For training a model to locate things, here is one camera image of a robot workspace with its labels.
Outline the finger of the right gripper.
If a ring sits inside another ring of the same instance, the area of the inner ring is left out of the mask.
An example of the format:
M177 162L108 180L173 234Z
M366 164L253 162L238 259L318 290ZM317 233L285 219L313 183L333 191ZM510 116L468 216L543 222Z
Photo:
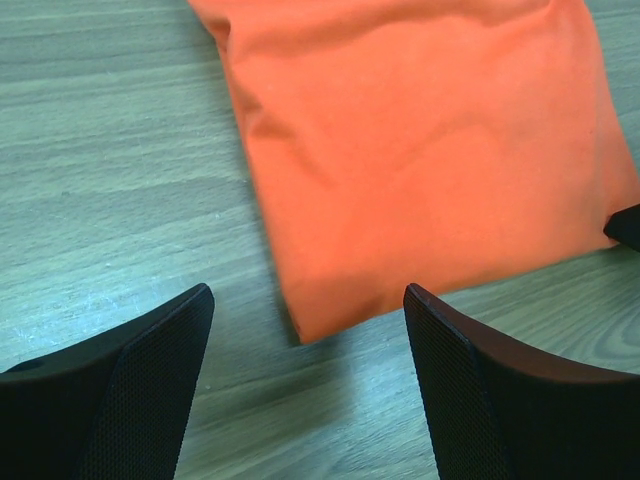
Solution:
M614 213L604 227L604 234L631 249L640 249L640 205Z

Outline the orange t shirt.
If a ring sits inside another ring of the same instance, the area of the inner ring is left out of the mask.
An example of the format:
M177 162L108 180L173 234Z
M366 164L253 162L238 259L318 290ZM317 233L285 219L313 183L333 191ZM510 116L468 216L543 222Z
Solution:
M582 1L195 1L312 343L610 246L639 176Z

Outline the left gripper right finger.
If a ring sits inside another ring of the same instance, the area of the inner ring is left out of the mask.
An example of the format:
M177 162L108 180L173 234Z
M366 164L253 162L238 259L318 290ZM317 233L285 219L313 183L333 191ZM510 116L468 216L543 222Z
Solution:
M527 345L417 284L404 315L440 478L638 478L638 375Z

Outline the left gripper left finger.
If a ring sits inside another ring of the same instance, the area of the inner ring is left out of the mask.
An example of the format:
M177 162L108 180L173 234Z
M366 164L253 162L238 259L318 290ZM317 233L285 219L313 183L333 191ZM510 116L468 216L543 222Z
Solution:
M213 313L198 284L2 372L2 478L174 478Z

